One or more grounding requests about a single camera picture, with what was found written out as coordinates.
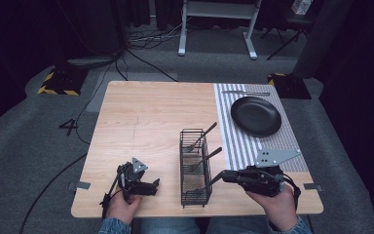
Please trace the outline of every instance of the metal stand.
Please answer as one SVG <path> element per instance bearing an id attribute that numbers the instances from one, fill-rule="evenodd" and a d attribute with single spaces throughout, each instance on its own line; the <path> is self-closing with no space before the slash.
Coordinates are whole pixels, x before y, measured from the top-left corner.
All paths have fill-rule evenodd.
<path id="1" fill-rule="evenodd" d="M 209 161 L 204 160 L 198 165 L 208 155 L 206 137 L 201 137 L 203 133 L 202 129 L 187 129 L 180 133 L 180 182 L 183 208 L 192 205 L 204 207 L 211 195 L 211 186 L 207 186 L 211 180 Z M 192 151 L 183 151 L 198 138 L 200 141 Z"/>
<path id="2" fill-rule="evenodd" d="M 243 33 L 243 38 L 248 49 L 251 59 L 257 59 L 257 54 L 251 42 L 251 34 L 254 24 L 256 23 L 259 13 L 261 0 L 256 4 L 233 4 L 233 3 L 215 3 L 215 2 L 195 2 L 184 0 L 182 28 L 180 36 L 180 44 L 178 54 L 184 56 L 186 54 L 187 41 L 187 16 L 192 17 L 213 17 L 213 18 L 230 18 L 250 20 L 248 32 Z"/>

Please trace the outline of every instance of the wire basket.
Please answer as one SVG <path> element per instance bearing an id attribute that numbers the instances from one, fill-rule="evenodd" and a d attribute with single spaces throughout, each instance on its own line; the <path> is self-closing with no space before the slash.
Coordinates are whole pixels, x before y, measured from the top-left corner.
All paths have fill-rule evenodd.
<path id="1" fill-rule="evenodd" d="M 194 144 L 204 131 L 202 129 L 186 129 L 180 133 L 180 175 L 181 175 L 181 205 L 202 205 L 208 203 L 211 195 L 211 186 L 206 187 L 211 179 L 208 160 L 203 160 L 208 155 L 206 137 L 202 137 L 190 152 L 183 152 Z"/>

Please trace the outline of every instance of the person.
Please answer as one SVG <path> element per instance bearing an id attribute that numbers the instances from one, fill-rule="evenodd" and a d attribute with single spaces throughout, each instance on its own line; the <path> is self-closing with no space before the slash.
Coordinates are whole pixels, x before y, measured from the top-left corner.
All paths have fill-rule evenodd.
<path id="1" fill-rule="evenodd" d="M 270 233 L 270 234 L 310 234 L 312 233 L 303 219 L 296 214 L 293 190 L 288 185 L 275 197 L 245 192 L 264 209 L 267 217 L 221 216 L 212 217 L 208 224 L 210 233 Z M 130 234 L 132 219 L 142 202 L 142 196 L 131 195 L 128 201 L 122 192 L 112 197 L 105 220 L 99 234 Z M 200 233 L 193 217 L 143 218 L 140 222 L 141 233 Z"/>

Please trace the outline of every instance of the gray floor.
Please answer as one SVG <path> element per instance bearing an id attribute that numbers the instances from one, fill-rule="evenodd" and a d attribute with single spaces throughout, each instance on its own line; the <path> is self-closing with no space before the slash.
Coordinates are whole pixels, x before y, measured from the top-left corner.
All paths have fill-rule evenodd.
<path id="1" fill-rule="evenodd" d="M 178 38 L 152 50 L 133 52 L 176 74 L 182 82 L 267 84 L 268 74 L 292 71 L 305 38 L 266 61 L 280 46 L 280 39 L 272 32 L 262 40 L 262 32 L 255 31 L 253 42 L 259 59 L 251 60 L 243 30 L 194 31 L 187 38 L 183 58 L 177 55 Z M 291 32 L 283 35 L 289 37 Z M 128 53 L 125 60 L 128 72 L 159 73 Z M 118 65 L 124 73 L 126 66 L 121 59 Z M 27 99 L 0 118 L 0 233 L 19 232 L 29 207 L 45 185 L 89 149 L 76 133 L 67 136 L 67 131 L 58 126 L 77 119 L 107 67 L 90 71 L 79 97 L 38 95 L 50 69 L 31 77 L 25 87 Z M 108 76 L 122 79 L 115 67 L 109 69 Z M 312 226 L 316 233 L 374 233 L 368 192 L 318 101 L 321 83 L 313 78 L 306 80 L 306 85 L 313 99 L 283 99 L 282 104 L 312 177 L 324 189 L 319 193 L 324 212 L 310 215 Z M 91 141 L 97 116 L 98 112 L 83 111 L 78 123 L 80 138 Z M 96 233 L 100 218 L 75 218 L 70 213 L 74 193 L 67 186 L 79 180 L 84 162 L 79 161 L 54 181 L 31 212 L 23 233 Z"/>

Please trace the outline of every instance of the striped placemat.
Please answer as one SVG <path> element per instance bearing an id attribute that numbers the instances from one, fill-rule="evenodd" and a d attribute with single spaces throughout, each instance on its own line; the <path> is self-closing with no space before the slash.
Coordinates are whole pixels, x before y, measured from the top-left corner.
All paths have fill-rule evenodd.
<path id="1" fill-rule="evenodd" d="M 221 93 L 233 90 L 270 93 L 267 97 L 258 96 L 258 98 L 270 102 L 279 111 L 281 115 L 280 129 L 271 136 L 255 137 L 236 126 L 230 115 L 230 107 L 233 102 L 244 95 Z M 228 170 L 239 170 L 248 165 L 254 165 L 257 160 L 257 152 L 262 149 L 300 149 L 275 87 L 271 85 L 214 84 L 214 93 Z M 309 171 L 303 154 L 280 164 L 280 167 L 285 172 Z"/>

